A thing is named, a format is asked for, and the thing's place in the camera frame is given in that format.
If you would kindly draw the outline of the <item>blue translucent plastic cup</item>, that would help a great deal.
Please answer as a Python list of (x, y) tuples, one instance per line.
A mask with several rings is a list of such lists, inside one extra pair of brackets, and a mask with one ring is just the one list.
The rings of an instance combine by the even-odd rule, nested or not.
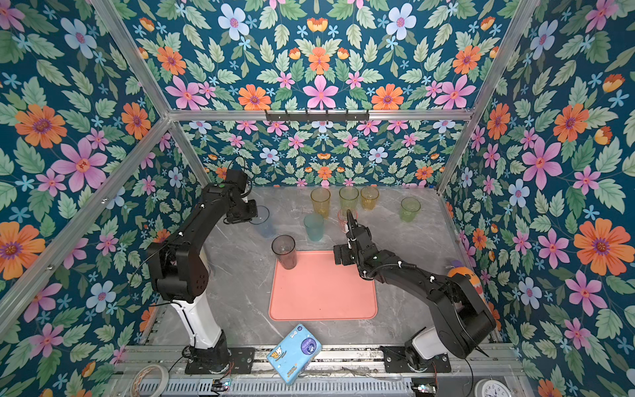
[(272, 238), (275, 235), (275, 228), (269, 208), (264, 205), (258, 205), (256, 209), (257, 215), (250, 221), (250, 224), (263, 238)]

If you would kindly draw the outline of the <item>dark grey plastic cup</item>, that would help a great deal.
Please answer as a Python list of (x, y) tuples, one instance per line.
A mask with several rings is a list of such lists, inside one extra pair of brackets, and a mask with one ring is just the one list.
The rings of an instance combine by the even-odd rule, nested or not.
[(279, 264), (286, 270), (292, 270), (297, 266), (296, 242), (289, 235), (277, 236), (271, 243), (271, 249)]

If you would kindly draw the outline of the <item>pink rectangular tray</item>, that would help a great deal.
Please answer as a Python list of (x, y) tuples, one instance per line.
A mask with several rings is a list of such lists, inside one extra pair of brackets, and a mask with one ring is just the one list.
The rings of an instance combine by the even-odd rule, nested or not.
[(299, 251), (296, 267), (275, 266), (269, 316), (274, 321), (373, 319), (378, 304), (373, 281), (355, 266), (335, 263), (330, 251)]

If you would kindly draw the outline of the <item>clear plastic cup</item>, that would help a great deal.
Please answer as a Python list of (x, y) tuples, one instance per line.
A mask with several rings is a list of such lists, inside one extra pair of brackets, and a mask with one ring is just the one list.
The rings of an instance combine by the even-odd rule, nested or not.
[(296, 220), (299, 220), (304, 214), (304, 206), (302, 202), (297, 199), (289, 201), (287, 210), (289, 210), (289, 216)]

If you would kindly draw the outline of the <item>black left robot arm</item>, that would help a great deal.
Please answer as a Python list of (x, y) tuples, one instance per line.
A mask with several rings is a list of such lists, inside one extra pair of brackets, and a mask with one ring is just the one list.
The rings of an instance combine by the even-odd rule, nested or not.
[(152, 288), (175, 309), (190, 339), (185, 348), (191, 361), (188, 373), (218, 374), (231, 365), (227, 337), (206, 297), (210, 270), (201, 254), (220, 220), (249, 223), (258, 215), (256, 201), (246, 198), (250, 192), (250, 177), (242, 170), (228, 170), (221, 183), (203, 188), (198, 203), (174, 233), (147, 249)]

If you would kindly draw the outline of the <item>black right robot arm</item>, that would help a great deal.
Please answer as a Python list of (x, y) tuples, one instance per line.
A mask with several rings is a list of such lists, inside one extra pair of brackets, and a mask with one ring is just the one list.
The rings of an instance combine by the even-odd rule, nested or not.
[(425, 271), (403, 261), (392, 251), (380, 250), (367, 226), (347, 215), (347, 243), (334, 246), (335, 263), (355, 266), (365, 281), (396, 286), (423, 301), (433, 326), (416, 334), (406, 347), (422, 360), (451, 354), (466, 359), (495, 330), (496, 322), (468, 275)]

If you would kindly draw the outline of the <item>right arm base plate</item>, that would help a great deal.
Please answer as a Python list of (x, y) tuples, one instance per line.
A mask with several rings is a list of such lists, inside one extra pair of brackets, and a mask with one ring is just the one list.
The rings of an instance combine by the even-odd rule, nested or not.
[(380, 346), (384, 355), (387, 373), (450, 373), (451, 363), (448, 355), (437, 355), (424, 359), (411, 347)]

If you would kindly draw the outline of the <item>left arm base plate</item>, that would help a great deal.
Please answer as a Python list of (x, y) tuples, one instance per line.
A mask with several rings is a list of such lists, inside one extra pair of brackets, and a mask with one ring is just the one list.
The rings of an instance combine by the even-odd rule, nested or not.
[(221, 347), (198, 349), (188, 347), (185, 352), (186, 375), (250, 374), (256, 349), (252, 347)]

